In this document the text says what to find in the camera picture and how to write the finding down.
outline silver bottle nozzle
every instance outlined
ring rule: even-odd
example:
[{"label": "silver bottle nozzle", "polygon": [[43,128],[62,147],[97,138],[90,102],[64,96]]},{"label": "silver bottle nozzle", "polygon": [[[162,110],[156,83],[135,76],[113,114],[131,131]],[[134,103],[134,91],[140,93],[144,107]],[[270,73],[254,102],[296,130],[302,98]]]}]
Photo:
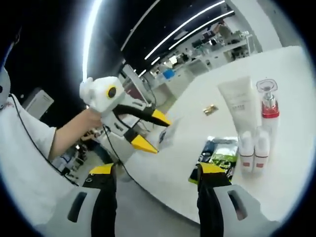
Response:
[{"label": "silver bottle nozzle", "polygon": [[273,79],[265,79],[257,82],[257,90],[263,93],[262,102],[266,107],[272,108],[276,105],[276,98],[272,94],[277,90],[277,83]]}]

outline white wall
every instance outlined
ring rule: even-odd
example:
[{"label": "white wall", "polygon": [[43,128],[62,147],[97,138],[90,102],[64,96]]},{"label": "white wall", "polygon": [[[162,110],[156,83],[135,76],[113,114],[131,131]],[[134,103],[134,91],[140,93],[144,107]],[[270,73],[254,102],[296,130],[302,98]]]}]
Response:
[{"label": "white wall", "polygon": [[258,52],[282,47],[273,24],[256,0],[227,0],[226,3],[253,35]]},{"label": "white wall", "polygon": [[228,28],[231,30],[232,33],[235,33],[236,31],[247,31],[247,27],[241,23],[241,21],[238,19],[237,16],[229,16],[224,19],[224,22],[228,26]]},{"label": "white wall", "polygon": [[257,0],[257,2],[271,20],[283,47],[302,45],[303,40],[295,26],[273,1]]}]

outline computer monitor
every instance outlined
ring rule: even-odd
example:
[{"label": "computer monitor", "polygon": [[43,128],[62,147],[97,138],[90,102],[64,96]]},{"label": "computer monitor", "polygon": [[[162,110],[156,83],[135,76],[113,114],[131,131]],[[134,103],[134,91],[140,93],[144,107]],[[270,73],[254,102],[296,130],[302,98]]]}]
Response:
[{"label": "computer monitor", "polygon": [[203,44],[202,41],[199,39],[199,40],[194,41],[194,42],[192,43],[192,47],[193,47],[193,48],[197,48],[197,47],[201,46],[202,44]]}]

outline table surface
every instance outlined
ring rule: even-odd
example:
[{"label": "table surface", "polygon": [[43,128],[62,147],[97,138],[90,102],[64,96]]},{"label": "table surface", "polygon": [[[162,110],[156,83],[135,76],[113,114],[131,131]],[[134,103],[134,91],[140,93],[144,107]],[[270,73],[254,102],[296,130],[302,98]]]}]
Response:
[{"label": "table surface", "polygon": [[[217,85],[243,76],[251,76],[253,86],[265,78],[276,80],[280,123],[275,155],[270,157],[265,173],[247,177],[238,161],[232,182],[259,200],[268,219],[282,220],[299,201],[314,165],[315,76],[301,47],[256,54],[203,74],[195,78],[168,113],[171,120],[180,118],[173,145],[156,155],[136,151],[125,165],[145,190],[197,223],[198,191],[188,177],[209,135],[237,135]],[[260,125],[259,96],[256,100]],[[210,104],[219,110],[205,116],[202,110]],[[163,127],[156,128],[147,139],[157,142],[162,130]]]}]

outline white tube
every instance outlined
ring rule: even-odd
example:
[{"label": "white tube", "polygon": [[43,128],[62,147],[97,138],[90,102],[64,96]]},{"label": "white tube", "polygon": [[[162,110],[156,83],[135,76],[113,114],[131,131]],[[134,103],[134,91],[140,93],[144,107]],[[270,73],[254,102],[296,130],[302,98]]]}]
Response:
[{"label": "white tube", "polygon": [[237,133],[254,133],[257,124],[250,77],[223,82],[218,89],[231,112]]}]

